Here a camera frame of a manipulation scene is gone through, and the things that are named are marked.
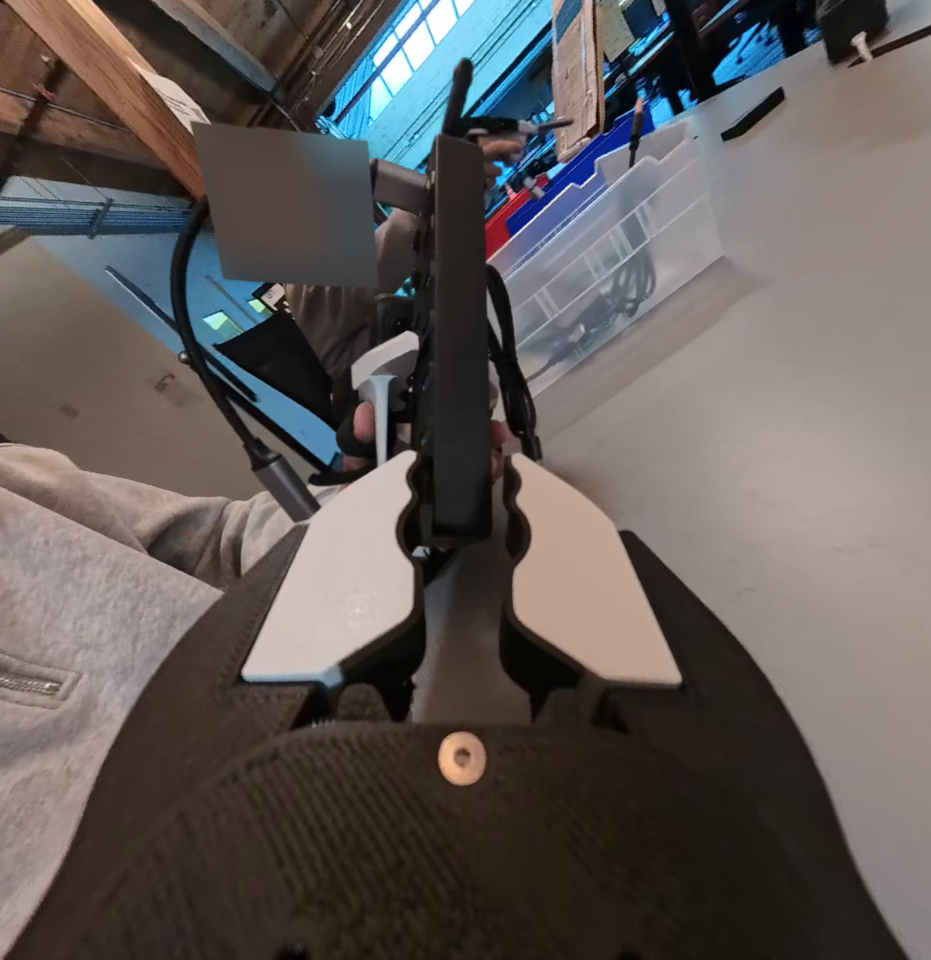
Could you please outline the white desk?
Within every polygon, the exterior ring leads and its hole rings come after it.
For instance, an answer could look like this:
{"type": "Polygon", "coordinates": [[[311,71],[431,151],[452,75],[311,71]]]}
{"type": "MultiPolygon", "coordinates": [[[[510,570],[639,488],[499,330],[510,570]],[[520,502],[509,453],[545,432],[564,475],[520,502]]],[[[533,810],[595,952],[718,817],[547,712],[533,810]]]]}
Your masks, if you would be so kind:
{"type": "Polygon", "coordinates": [[[687,116],[723,258],[536,398],[546,466],[758,662],[931,958],[931,35],[687,116]]]}

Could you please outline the white partition board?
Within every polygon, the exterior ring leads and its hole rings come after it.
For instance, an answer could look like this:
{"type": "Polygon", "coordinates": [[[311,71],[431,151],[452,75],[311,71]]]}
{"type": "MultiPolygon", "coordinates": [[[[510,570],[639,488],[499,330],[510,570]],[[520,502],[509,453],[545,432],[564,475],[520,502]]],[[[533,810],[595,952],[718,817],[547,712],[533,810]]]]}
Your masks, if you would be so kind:
{"type": "Polygon", "coordinates": [[[106,270],[170,309],[171,236],[0,228],[0,434],[187,496],[261,492],[178,340],[106,270]]]}

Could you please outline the black usb hub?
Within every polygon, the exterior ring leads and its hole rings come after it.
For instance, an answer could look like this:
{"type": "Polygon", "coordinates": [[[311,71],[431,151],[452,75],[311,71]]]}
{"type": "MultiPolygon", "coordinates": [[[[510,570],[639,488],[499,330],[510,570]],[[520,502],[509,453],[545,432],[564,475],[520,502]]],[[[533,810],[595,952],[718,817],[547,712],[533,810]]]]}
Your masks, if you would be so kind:
{"type": "Polygon", "coordinates": [[[493,528],[484,158],[435,138],[420,217],[413,297],[412,480],[423,546],[457,549],[493,528]]]}

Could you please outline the black chair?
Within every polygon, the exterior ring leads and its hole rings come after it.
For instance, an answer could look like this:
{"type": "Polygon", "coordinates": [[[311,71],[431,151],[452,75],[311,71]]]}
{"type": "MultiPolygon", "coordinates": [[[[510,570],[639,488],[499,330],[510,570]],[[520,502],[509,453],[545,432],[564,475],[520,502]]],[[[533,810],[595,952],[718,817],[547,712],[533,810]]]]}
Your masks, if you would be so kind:
{"type": "Polygon", "coordinates": [[[327,426],[338,426],[332,379],[288,311],[270,314],[215,350],[327,426]]]}

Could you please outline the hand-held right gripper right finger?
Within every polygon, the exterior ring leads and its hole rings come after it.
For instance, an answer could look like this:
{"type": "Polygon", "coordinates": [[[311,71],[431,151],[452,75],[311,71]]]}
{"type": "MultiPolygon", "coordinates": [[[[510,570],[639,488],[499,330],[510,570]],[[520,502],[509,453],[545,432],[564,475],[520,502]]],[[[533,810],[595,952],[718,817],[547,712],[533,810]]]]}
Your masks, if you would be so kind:
{"type": "Polygon", "coordinates": [[[530,457],[503,477],[510,562],[499,658],[537,716],[558,690],[674,692],[684,679],[613,522],[530,457]]]}

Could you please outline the blue plastic bin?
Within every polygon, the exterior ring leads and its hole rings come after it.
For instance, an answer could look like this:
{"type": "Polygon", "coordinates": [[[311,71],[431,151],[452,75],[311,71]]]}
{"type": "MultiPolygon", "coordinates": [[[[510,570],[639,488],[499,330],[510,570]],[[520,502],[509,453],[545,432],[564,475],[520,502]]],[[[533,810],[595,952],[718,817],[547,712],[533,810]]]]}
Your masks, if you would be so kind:
{"type": "Polygon", "coordinates": [[[516,236],[568,186],[585,185],[594,176],[596,164],[605,155],[620,149],[626,149],[628,152],[634,120],[634,110],[623,114],[615,121],[610,131],[598,136],[565,164],[550,178],[548,185],[543,188],[541,198],[526,200],[507,218],[508,236],[516,236]]]}

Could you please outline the person's left forearm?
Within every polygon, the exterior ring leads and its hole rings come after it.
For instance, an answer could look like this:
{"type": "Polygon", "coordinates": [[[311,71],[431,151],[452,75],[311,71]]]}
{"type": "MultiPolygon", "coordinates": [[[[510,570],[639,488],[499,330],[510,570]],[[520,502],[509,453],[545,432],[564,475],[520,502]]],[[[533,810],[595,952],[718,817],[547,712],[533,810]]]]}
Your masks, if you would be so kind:
{"type": "Polygon", "coordinates": [[[293,526],[267,492],[247,500],[186,496],[7,441],[0,442],[0,490],[221,592],[293,526]]]}

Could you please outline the red plastic bin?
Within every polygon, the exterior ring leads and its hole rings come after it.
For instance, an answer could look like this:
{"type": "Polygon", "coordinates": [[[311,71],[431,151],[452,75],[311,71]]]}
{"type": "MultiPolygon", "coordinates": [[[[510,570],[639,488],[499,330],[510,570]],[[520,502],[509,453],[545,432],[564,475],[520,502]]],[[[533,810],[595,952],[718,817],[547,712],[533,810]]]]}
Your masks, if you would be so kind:
{"type": "Polygon", "coordinates": [[[503,205],[484,224],[485,260],[490,260],[511,238],[509,219],[518,207],[503,205]]]}

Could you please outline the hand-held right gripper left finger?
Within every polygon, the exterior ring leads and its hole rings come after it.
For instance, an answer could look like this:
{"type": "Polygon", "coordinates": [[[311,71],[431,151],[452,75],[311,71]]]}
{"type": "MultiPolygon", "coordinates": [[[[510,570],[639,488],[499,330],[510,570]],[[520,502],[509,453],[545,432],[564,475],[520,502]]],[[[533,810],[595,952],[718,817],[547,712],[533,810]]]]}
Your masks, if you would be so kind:
{"type": "Polygon", "coordinates": [[[243,664],[242,680],[374,687],[408,716],[424,659],[423,572],[404,542],[417,505],[411,450],[344,487],[309,521],[243,664]]]}

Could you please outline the small black block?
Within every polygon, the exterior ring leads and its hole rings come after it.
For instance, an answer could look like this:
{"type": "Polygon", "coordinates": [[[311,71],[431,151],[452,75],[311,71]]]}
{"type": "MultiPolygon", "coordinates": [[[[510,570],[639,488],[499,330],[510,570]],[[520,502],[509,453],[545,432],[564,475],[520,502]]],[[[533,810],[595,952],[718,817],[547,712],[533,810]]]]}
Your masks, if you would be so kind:
{"type": "Polygon", "coordinates": [[[783,86],[778,86],[771,90],[757,104],[750,107],[745,113],[732,122],[720,133],[720,139],[723,143],[729,143],[740,138],[744,138],[760,125],[768,116],[773,114],[786,101],[786,94],[783,86]]]}

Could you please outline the black cable grey plugs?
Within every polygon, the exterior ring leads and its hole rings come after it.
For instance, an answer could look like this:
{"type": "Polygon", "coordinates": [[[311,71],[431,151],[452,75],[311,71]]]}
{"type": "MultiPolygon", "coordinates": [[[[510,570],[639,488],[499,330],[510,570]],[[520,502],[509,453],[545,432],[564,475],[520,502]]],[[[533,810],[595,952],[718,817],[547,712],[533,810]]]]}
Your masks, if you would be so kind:
{"type": "MultiPolygon", "coordinates": [[[[384,205],[412,213],[424,208],[426,175],[383,159],[369,163],[372,198],[384,205]]],[[[207,196],[195,200],[179,234],[171,258],[170,296],[174,326],[193,372],[199,377],[233,433],[262,486],[293,522],[310,520],[319,502],[306,482],[280,452],[262,442],[236,413],[225,388],[208,365],[208,356],[195,334],[187,299],[187,273],[195,242],[209,219],[207,196]]]]}

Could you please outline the person's grey sweatshirt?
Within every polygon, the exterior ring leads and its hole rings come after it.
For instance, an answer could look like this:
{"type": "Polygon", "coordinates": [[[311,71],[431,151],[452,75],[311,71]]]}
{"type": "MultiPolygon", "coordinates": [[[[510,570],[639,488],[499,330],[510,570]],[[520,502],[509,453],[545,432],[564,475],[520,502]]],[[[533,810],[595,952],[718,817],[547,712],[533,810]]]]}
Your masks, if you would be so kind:
{"type": "Polygon", "coordinates": [[[0,958],[51,885],[133,703],[221,590],[156,560],[0,557],[0,958]]]}

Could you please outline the clear plastic bin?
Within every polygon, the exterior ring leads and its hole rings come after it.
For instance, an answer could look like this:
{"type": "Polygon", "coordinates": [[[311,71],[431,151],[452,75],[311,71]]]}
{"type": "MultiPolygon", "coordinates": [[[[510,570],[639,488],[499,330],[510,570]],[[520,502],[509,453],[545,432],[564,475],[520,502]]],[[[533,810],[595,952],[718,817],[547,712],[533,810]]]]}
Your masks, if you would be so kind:
{"type": "Polygon", "coordinates": [[[601,157],[490,258],[507,287],[535,398],[723,257],[686,120],[601,157]]]}

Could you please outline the white paper notice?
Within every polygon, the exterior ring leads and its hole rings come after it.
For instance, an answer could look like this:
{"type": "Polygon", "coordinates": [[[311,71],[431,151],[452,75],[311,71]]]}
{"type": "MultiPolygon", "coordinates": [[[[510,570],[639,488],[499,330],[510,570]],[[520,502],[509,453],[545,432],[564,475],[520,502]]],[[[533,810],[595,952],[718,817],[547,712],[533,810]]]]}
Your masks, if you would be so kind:
{"type": "Polygon", "coordinates": [[[187,131],[191,132],[198,124],[211,124],[202,107],[177,83],[134,62],[132,66],[187,131]]]}

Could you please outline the cardboard sign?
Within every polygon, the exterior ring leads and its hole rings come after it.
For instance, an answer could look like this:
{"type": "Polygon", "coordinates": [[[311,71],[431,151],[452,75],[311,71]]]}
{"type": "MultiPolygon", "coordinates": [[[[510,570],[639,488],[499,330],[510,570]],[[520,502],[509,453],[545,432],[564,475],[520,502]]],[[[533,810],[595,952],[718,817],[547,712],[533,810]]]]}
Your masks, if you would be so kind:
{"type": "Polygon", "coordinates": [[[595,1],[552,2],[552,94],[556,158],[571,162],[606,123],[603,27],[595,1]]]}

